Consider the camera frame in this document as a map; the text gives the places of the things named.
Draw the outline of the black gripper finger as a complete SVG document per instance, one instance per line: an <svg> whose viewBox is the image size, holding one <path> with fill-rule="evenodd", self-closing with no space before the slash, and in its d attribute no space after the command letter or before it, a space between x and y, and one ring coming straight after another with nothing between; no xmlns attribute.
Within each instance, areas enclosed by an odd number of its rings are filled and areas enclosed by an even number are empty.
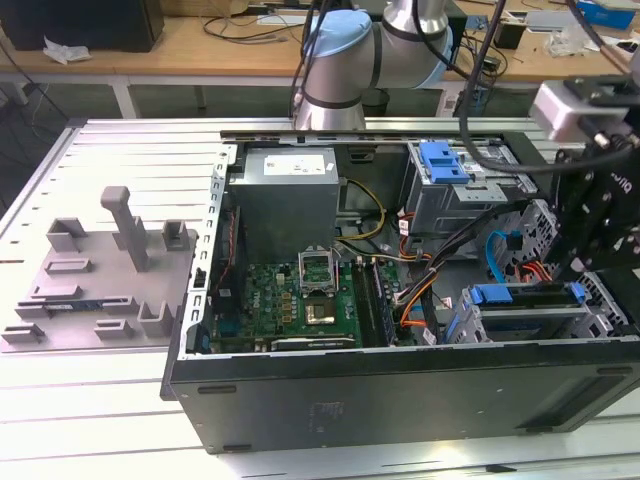
<svg viewBox="0 0 640 480"><path fill-rule="evenodd" d="M596 211L590 205L595 177L593 169L554 176L556 235L545 261L555 266L553 279L556 281L577 279L591 267L598 250L598 240L593 235Z"/></svg>
<svg viewBox="0 0 640 480"><path fill-rule="evenodd" d="M639 211L593 209L594 237L598 250L590 268L581 272L639 266Z"/></svg>

